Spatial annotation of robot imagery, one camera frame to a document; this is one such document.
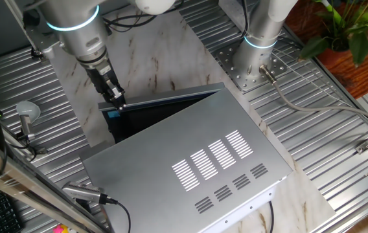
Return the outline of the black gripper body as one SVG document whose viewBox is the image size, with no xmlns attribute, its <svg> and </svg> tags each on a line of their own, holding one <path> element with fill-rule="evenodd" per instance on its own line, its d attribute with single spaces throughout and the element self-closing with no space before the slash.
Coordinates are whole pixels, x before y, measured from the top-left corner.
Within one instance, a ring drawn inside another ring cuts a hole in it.
<svg viewBox="0 0 368 233">
<path fill-rule="evenodd" d="M 100 94 L 106 96 L 108 88 L 108 86 L 106 85 L 106 81 L 117 81 L 117 77 L 113 70 L 111 62 L 108 59 L 100 59 L 94 62 L 87 62 L 85 63 L 85 69 L 96 90 Z"/>
</svg>

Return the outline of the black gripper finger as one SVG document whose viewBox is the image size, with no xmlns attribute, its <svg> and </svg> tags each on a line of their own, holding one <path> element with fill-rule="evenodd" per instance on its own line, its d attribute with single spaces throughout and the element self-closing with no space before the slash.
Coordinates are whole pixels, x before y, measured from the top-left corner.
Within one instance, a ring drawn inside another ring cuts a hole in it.
<svg viewBox="0 0 368 233">
<path fill-rule="evenodd" d="M 119 96 L 118 98 L 113 97 L 110 99 L 110 102 L 116 110 L 122 110 L 126 105 L 124 96 Z"/>
<path fill-rule="evenodd" d="M 107 94 L 106 100 L 107 101 L 124 101 L 124 89 L 120 86 L 118 81 L 107 80 L 106 85 Z"/>
</svg>

